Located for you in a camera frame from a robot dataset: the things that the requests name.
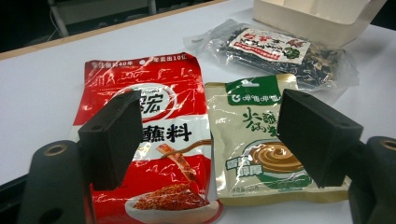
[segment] plastic bag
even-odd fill
[[[185,37],[184,45],[195,56],[209,53],[223,65],[241,63],[266,75],[294,74],[300,90],[359,84],[353,57],[345,50],[327,49],[319,43],[234,20],[203,35]]]
[[[205,92],[201,69],[191,55],[86,62],[72,140],[78,140],[79,127],[112,97],[134,90],[142,92],[144,138],[122,185],[92,192],[98,223],[215,219],[221,205],[207,198],[211,141]],[[186,147],[189,151],[179,151]]]
[[[223,204],[347,199],[350,180],[341,187],[319,189],[276,137],[281,92],[295,90],[295,79],[277,75],[205,84],[217,193]]]

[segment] white table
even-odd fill
[[[181,52],[182,38],[203,34],[227,19],[252,19],[252,0],[230,0],[176,11],[46,45],[0,54],[0,185],[25,175],[33,153],[67,139],[83,92],[89,60],[121,60]],[[364,126],[362,142],[396,137],[396,32],[369,26],[345,47],[357,61],[361,83],[329,97],[315,95]],[[249,74],[225,72],[200,60],[204,82],[228,82]],[[348,201],[224,207],[216,223],[351,223]]]

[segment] clear plastic bag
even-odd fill
[[[195,56],[209,53],[223,65],[241,63],[264,75],[294,74],[300,90],[323,90],[359,84],[353,57],[344,49],[328,49],[319,43],[246,23],[227,20],[203,35],[184,38]]]

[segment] seasoning packet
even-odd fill
[[[297,200],[330,203],[347,199],[350,180],[341,187],[319,189],[276,137],[281,92],[285,89],[298,89],[294,75],[205,84],[217,193],[223,204]]]
[[[92,191],[98,223],[205,223],[211,140],[200,66],[187,53],[85,63],[85,89],[71,139],[111,98],[141,91],[143,139],[121,186]]]

